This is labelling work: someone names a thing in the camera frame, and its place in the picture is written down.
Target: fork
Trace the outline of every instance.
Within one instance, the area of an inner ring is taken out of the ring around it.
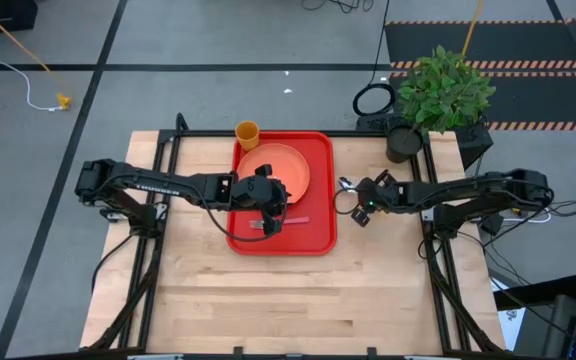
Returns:
[[[284,224],[305,224],[310,221],[310,217],[303,216],[298,218],[286,219],[284,220]],[[253,229],[263,229],[264,228],[264,221],[263,220],[250,220],[250,227]]]

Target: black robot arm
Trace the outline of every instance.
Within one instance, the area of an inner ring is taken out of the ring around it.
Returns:
[[[540,211],[553,199],[546,176],[524,169],[438,184],[397,182],[384,170],[374,180],[362,179],[355,190],[359,206],[352,217],[361,226],[366,226],[368,215],[376,211],[422,212],[424,219],[432,221],[435,232],[448,238],[455,237],[465,221],[511,208]],[[469,201],[444,204],[465,199]]]
[[[264,165],[255,175],[241,180],[235,172],[179,176],[103,159],[84,162],[75,194],[84,205],[104,203],[102,216],[110,220],[121,214],[128,218],[133,232],[143,236],[157,235],[162,213],[152,205],[140,204],[125,189],[182,197],[209,210],[258,210],[264,220],[264,234],[268,235],[281,230],[274,217],[283,213],[288,196],[279,180],[267,178],[271,174],[270,165]]]

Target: white cable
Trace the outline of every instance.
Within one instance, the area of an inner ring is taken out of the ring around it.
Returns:
[[[550,219],[552,219],[552,215],[550,215],[550,209],[546,208],[546,214],[548,214],[548,217],[543,219],[543,220],[528,220],[529,223],[531,224],[545,224],[548,221],[550,221]],[[525,219],[517,219],[517,218],[505,218],[504,221],[510,221],[510,222],[522,222]]]
[[[63,110],[63,108],[61,106],[57,106],[57,107],[48,107],[48,108],[44,108],[44,107],[39,107],[33,103],[30,102],[30,79],[28,79],[28,76],[26,76],[26,74],[24,74],[23,72],[15,69],[13,66],[6,64],[3,61],[0,61],[0,65],[3,65],[5,67],[7,67],[8,69],[16,72],[17,74],[21,75],[24,77],[24,79],[26,80],[26,102],[28,103],[28,105],[30,105],[32,108],[37,109],[37,110],[42,110],[42,111],[55,111],[55,110]]]

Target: red tray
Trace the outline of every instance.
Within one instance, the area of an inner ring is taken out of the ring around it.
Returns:
[[[279,143],[297,149],[310,167],[310,183],[304,196],[288,206],[287,218],[310,217],[306,224],[284,225],[281,232],[268,240],[241,242],[228,237],[230,247],[242,255],[324,255],[337,242],[337,217],[332,206],[334,195],[334,167],[332,143],[328,137],[312,131],[262,131],[259,143]],[[237,170],[246,154],[235,141],[232,167]],[[263,236],[252,229],[250,220],[261,219],[258,211],[237,211],[228,214],[228,231],[241,237]]]

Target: utensil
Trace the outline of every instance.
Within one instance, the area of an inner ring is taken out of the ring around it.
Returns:
[[[259,145],[259,126],[253,121],[242,121],[235,128],[237,141],[242,148],[250,151]]]
[[[269,178],[279,179],[286,186],[290,194],[288,203],[295,204],[306,193],[310,183],[310,168],[295,148],[279,143],[261,145],[241,159],[237,174],[240,179],[255,175],[255,169],[264,164],[272,166]]]
[[[310,217],[303,216],[298,218],[286,219],[284,221],[285,224],[305,224],[310,222]],[[263,220],[250,220],[250,227],[253,229],[263,229],[264,228],[264,221]]]

